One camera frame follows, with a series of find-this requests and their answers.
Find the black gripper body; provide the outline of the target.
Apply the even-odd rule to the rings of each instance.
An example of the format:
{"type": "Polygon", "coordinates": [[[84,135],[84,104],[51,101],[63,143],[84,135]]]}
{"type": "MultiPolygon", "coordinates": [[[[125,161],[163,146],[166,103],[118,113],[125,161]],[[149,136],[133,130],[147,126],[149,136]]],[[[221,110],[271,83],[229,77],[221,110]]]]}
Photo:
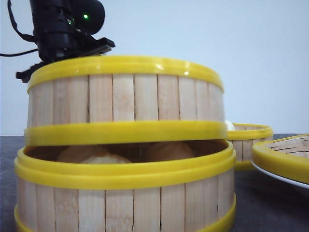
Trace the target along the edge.
{"type": "Polygon", "coordinates": [[[16,79],[21,80],[22,83],[28,83],[31,79],[31,75],[43,66],[70,58],[102,55],[115,47],[114,41],[106,37],[95,39],[85,31],[77,31],[76,41],[77,46],[75,48],[53,48],[51,51],[48,51],[47,59],[32,65],[25,71],[16,72],[16,79]]]}

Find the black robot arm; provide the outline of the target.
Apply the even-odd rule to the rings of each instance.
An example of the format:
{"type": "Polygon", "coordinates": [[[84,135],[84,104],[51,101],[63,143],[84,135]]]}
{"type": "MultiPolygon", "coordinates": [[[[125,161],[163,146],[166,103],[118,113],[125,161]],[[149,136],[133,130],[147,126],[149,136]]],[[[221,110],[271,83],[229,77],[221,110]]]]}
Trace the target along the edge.
{"type": "Polygon", "coordinates": [[[50,63],[104,54],[115,47],[114,41],[108,38],[93,37],[105,20],[104,6],[98,0],[32,0],[30,6],[32,35],[18,31],[8,3],[13,29],[23,40],[36,44],[41,59],[28,70],[16,73],[16,78],[23,83],[27,83],[36,70],[50,63]]]}

